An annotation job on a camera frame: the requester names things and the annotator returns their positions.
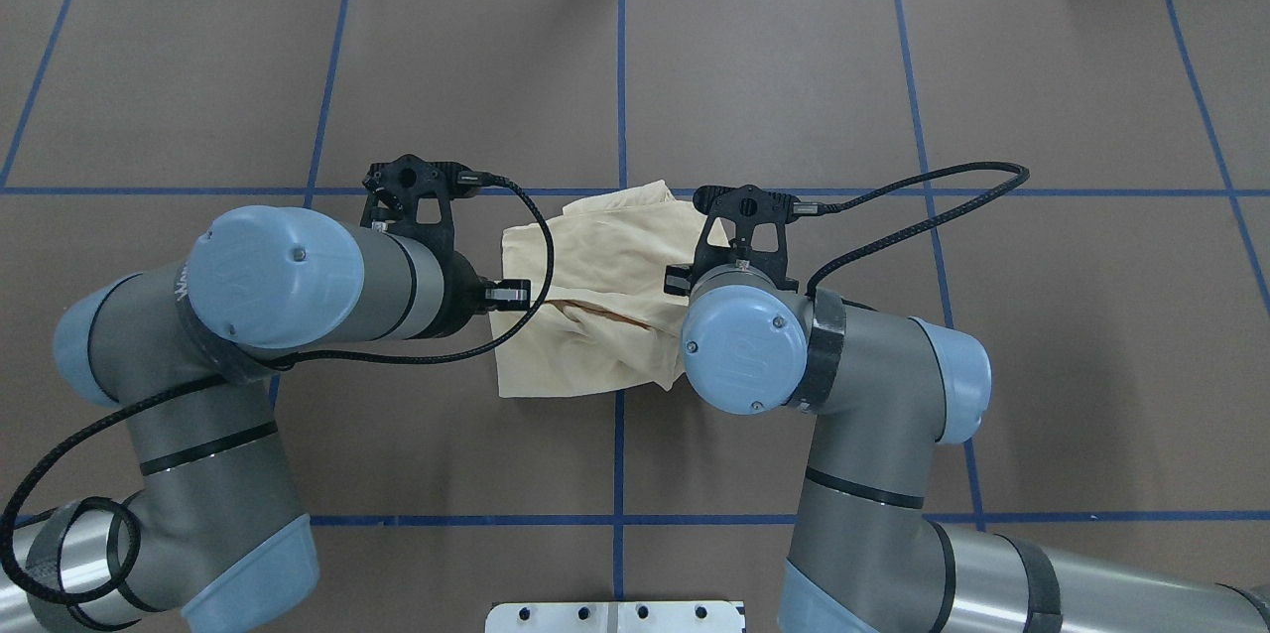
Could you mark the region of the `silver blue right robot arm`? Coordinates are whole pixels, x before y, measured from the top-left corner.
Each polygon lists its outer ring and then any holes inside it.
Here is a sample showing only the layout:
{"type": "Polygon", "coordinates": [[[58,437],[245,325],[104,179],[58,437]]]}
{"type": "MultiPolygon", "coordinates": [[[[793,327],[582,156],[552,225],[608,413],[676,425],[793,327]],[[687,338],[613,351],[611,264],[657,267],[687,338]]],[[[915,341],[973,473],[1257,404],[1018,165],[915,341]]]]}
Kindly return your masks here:
{"type": "Polygon", "coordinates": [[[933,453],[977,433],[992,371],[978,339],[799,294],[785,229],[826,203],[756,186],[693,193],[679,352],[718,411],[814,417],[784,563],[784,632],[1265,632],[1267,589],[1107,564],[925,517],[933,453]]]}

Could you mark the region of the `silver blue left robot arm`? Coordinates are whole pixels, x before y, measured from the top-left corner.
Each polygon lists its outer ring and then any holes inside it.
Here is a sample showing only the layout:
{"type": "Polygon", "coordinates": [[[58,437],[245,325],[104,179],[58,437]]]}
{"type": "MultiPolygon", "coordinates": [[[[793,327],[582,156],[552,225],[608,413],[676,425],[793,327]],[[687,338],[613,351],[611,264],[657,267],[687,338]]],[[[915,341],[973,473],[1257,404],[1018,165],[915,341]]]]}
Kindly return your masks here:
{"type": "Polygon", "coordinates": [[[503,175],[404,155],[368,168],[359,222],[243,206],[182,261],[72,304],[60,375],[107,414],[55,444],[3,510],[3,629],[123,632],[177,611],[190,632],[249,632],[318,587],[312,517],[281,442],[273,376],[309,362],[448,364],[366,344],[451,336],[478,314],[545,301],[453,248],[450,205],[503,175]]]}

